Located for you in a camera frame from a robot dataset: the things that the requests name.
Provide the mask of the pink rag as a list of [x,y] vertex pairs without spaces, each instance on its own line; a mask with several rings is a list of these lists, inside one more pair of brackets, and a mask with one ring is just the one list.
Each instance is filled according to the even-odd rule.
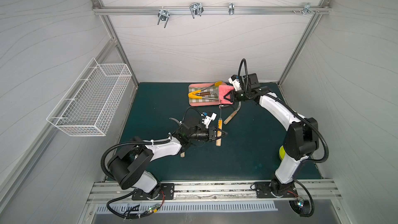
[[233,86],[229,85],[220,85],[218,87],[218,96],[220,104],[231,105],[233,104],[233,100],[231,99],[231,92],[234,91]]

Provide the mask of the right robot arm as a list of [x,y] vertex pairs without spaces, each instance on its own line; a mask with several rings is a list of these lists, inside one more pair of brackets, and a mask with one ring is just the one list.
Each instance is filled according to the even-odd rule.
[[280,198],[293,186],[294,177],[304,163],[327,161],[329,158],[328,145],[318,130],[316,119],[300,115],[268,88],[259,88],[252,92],[244,90],[231,92],[232,102],[247,100],[257,101],[287,131],[282,145],[285,156],[269,185],[271,193]]

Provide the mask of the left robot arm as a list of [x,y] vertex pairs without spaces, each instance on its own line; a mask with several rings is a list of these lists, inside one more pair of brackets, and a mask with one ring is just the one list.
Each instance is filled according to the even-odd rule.
[[101,169],[122,190],[136,188],[155,198],[161,183],[147,171],[150,163],[186,152],[192,141],[210,143],[228,136],[228,132],[210,124],[213,120],[214,117],[207,116],[201,121],[191,121],[191,126],[180,121],[177,130],[165,139],[142,140],[136,136],[127,143],[114,145],[102,154]]

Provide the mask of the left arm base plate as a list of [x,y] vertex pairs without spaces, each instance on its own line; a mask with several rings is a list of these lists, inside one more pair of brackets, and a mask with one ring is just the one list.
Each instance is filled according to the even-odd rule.
[[132,200],[173,200],[174,190],[175,184],[173,183],[159,183],[148,193],[141,189],[134,190]]

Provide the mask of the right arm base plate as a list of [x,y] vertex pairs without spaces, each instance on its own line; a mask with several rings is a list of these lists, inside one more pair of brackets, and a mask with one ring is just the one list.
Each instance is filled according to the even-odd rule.
[[256,181],[250,189],[256,193],[256,197],[263,198],[296,198],[298,196],[293,182],[282,184],[278,180]]

